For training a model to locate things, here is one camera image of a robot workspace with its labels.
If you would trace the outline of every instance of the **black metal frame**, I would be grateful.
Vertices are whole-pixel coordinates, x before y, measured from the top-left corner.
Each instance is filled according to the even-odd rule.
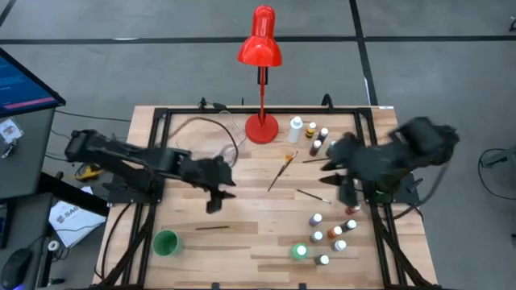
[[[257,114],[258,108],[227,108],[229,112],[232,114]],[[354,117],[355,126],[356,126],[356,135],[357,138],[365,144],[364,139],[364,128],[362,126],[362,120],[364,119],[367,123],[367,129],[369,132],[369,138],[371,139],[371,144],[377,144],[377,136],[374,128],[374,122],[372,119],[372,110],[368,107],[334,107],[331,97],[329,95],[325,95],[322,100],[322,105],[320,107],[306,107],[306,108],[268,108],[268,113],[270,114],[351,114]],[[164,120],[163,131],[161,132],[160,146],[166,147],[168,142],[168,134],[170,123],[172,121],[172,116],[174,114],[217,114],[220,110],[211,109],[211,108],[180,108],[180,109],[169,109],[169,108],[157,108],[154,111],[153,120],[152,120],[152,128],[151,133],[148,140],[148,146],[153,147],[156,144],[157,139],[157,127],[160,121]],[[369,200],[369,206],[372,213],[372,223],[375,232],[375,239],[377,243],[378,257],[381,269],[382,280],[385,286],[385,289],[411,289],[411,286],[407,285],[406,275],[409,274],[410,277],[421,278],[422,281],[425,281],[418,273],[415,271],[413,267],[411,267],[408,259],[403,255],[401,249],[399,249],[396,226],[393,220],[393,211],[391,205],[389,203],[383,204],[385,209],[385,218],[387,220],[387,228],[383,225],[381,221],[380,213],[378,210],[378,204],[375,202],[375,190],[372,184],[364,184],[364,192],[366,199]],[[131,278],[131,261],[126,265],[125,269],[123,269],[123,278],[122,278],[122,286],[126,288],[143,288],[145,282],[145,276],[147,272],[148,265],[148,256],[150,254],[150,244],[152,239],[152,228],[154,224],[154,219],[156,216],[156,205],[150,205],[149,213],[144,225],[148,225],[147,228],[139,231],[139,225],[141,222],[141,213],[143,210],[143,205],[137,205],[135,215],[133,218],[133,224],[131,227],[131,240],[129,244],[134,247],[135,242],[136,246],[139,246],[139,234],[141,234],[142,230],[147,232],[147,235],[144,239],[144,248],[142,251],[139,271],[138,271],[138,280],[137,284],[129,284],[129,280]],[[389,275],[389,265],[387,264],[387,255],[385,252],[384,240],[388,243],[389,247],[393,250],[395,254],[395,263],[396,263],[396,271],[397,271],[397,279],[399,284],[393,284]],[[422,284],[418,281],[414,281],[417,286],[430,286],[429,284]],[[212,283],[212,290],[218,290],[220,288],[219,283]],[[306,290],[306,284],[299,284],[299,289]]]

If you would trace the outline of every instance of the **concrete floor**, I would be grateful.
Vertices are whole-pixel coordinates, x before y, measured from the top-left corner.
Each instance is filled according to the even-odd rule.
[[[0,0],[0,9],[7,0]],[[244,36],[253,8],[270,3],[277,35],[354,35],[348,1],[339,0],[18,0],[0,27],[0,39]],[[359,0],[366,36],[508,35],[514,0]],[[284,64],[270,70],[268,104],[367,105],[356,43],[280,43]],[[239,45],[5,45],[79,114],[130,118],[134,105],[213,102],[256,104],[256,70],[235,60]],[[516,202],[490,196],[476,174],[479,154],[516,144],[516,42],[367,43],[380,105],[395,106],[399,122],[430,116],[455,126],[461,143],[438,194],[422,211],[439,282],[447,288],[513,289]],[[127,123],[57,114],[54,130],[95,128],[126,136]],[[52,136],[50,152],[66,139]],[[45,169],[75,168],[45,160]],[[425,194],[436,170],[416,171]],[[484,172],[492,189],[516,197],[513,169]],[[101,189],[94,186],[96,193]],[[86,287],[102,239],[95,230],[55,263],[52,276]]]

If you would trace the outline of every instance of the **white paint bottle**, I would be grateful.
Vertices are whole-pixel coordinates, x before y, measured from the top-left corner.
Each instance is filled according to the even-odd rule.
[[[289,142],[297,143],[299,141],[299,136],[301,135],[302,128],[303,121],[301,120],[301,117],[296,116],[292,120],[290,120]]]

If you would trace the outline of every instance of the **yellow tool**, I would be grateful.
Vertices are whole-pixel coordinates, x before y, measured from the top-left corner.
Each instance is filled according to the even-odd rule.
[[[80,182],[96,180],[104,172],[104,169],[92,164],[82,164],[75,172],[75,179]]]

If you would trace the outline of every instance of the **cable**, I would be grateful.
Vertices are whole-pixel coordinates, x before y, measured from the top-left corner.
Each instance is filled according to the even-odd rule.
[[[95,275],[96,275],[98,278],[100,278],[101,280],[104,280],[104,277],[103,277],[103,276],[101,276],[100,274],[98,274],[97,266],[95,266],[95,267],[94,267],[94,273],[95,273]]]
[[[78,228],[78,229],[76,229],[76,230],[71,230],[71,229],[59,229],[59,230],[55,230],[55,231],[56,231],[56,232],[58,232],[58,231],[71,231],[71,232],[78,232],[79,230],[88,229],[88,228],[94,228],[94,227],[100,226],[100,225],[101,225],[101,224],[103,224],[103,223],[104,223],[104,222],[99,222],[99,223],[98,223],[98,224],[96,224],[96,225],[92,225],[92,226],[83,226],[83,227],[80,227],[80,228]],[[26,246],[26,248],[28,249],[28,248],[32,247],[32,245],[33,245],[37,240],[39,240],[39,239],[40,239],[40,238],[42,238],[42,237],[45,237],[46,235],[47,235],[47,234],[45,233],[45,234],[40,235],[38,238],[35,238],[35,239],[34,239],[34,241],[32,241],[28,246]]]
[[[52,129],[52,128],[50,129],[50,131],[51,131],[54,135],[57,135],[57,136],[60,136],[60,137],[66,138],[66,139],[68,139],[68,140],[71,140],[71,138],[70,138],[70,137],[68,137],[67,135],[65,135],[65,134],[61,134],[61,133],[57,133],[57,132],[55,132],[55,131],[54,131],[54,129]]]
[[[113,236],[113,233],[114,233],[114,229],[116,228],[116,226],[118,225],[118,223],[120,222],[120,218],[122,218],[123,214],[126,212],[127,209],[129,209],[129,206],[131,206],[132,204],[127,204],[126,207],[124,207],[122,209],[122,212],[120,212],[120,214],[117,216],[116,220],[114,220],[114,224],[113,226],[111,227],[111,230],[110,230],[110,234],[108,234],[107,236],[107,240],[106,240],[106,245],[104,246],[104,252],[102,253],[102,262],[101,262],[101,275],[99,275],[101,277],[101,279],[103,279],[102,277],[105,277],[106,276],[106,257],[107,257],[107,248],[110,246],[110,241],[111,241],[111,237]]]
[[[424,216],[422,215],[422,212],[421,212],[421,210],[419,209],[419,207],[418,207],[418,206],[416,206],[414,209],[415,209],[415,211],[417,211],[417,212],[418,212],[419,216],[421,217],[421,222],[424,222],[424,221],[425,221],[425,218],[424,218]]]
[[[131,122],[131,120],[121,119],[121,118],[106,118],[106,117],[89,116],[89,115],[84,115],[84,114],[63,112],[63,111],[59,111],[59,110],[56,110],[56,112],[60,113],[60,114],[66,114],[69,116],[82,117],[82,118],[92,118],[92,119],[97,119],[97,120],[116,121],[116,122]]]
[[[233,142],[233,147],[235,148],[235,160],[234,160],[234,162],[232,164],[232,165],[235,165],[236,161],[238,161],[238,159],[239,159],[239,147],[236,144],[235,139],[233,138],[233,135],[231,134],[231,132],[223,124],[221,124],[220,122],[217,122],[215,120],[204,118],[204,117],[192,117],[192,118],[189,118],[188,120],[183,122],[174,132],[169,134],[168,140],[170,140],[173,136],[175,136],[177,133],[179,133],[179,131],[181,129],[183,129],[186,125],[188,125],[192,121],[196,121],[196,120],[212,122],[213,124],[219,125],[220,127],[222,127],[227,132],[227,134],[229,135],[229,138],[231,138],[231,141]]]
[[[45,153],[45,157],[50,158],[51,160],[68,162],[68,160],[66,160],[66,159],[61,159],[61,158],[57,158],[57,157],[54,157],[54,156],[50,156],[49,154],[46,154],[46,153]]]
[[[410,205],[407,209],[405,209],[404,211],[400,212],[399,214],[393,216],[393,220],[397,220],[399,218],[403,218],[405,217],[409,212],[411,212],[412,210],[418,208],[419,206],[421,205],[424,205],[426,204],[433,196],[434,194],[437,192],[437,188],[439,187],[440,183],[441,183],[441,180],[443,179],[444,177],[444,173],[446,173],[447,169],[448,169],[448,165],[450,163],[446,163],[444,164],[442,167],[441,167],[441,170],[439,171],[439,174],[437,175],[437,178],[435,178],[435,181],[434,181],[434,184],[432,185],[432,187],[430,188],[430,192],[418,203],[418,204],[413,204],[413,205]]]
[[[484,189],[487,190],[488,193],[494,195],[495,197],[499,197],[499,198],[505,199],[507,201],[516,201],[516,198],[514,198],[514,197],[504,197],[504,196],[501,196],[499,194],[494,193],[491,189],[489,189],[487,187],[487,185],[484,182],[484,178],[482,177],[482,174],[481,174],[481,162],[482,162],[482,157],[484,157],[485,153],[489,153],[491,151],[504,151],[504,150],[506,150],[506,149],[491,148],[491,149],[487,149],[484,152],[482,152],[481,156],[478,158],[478,164],[476,166],[476,169],[478,171],[478,178],[480,178],[482,186],[484,186]]]

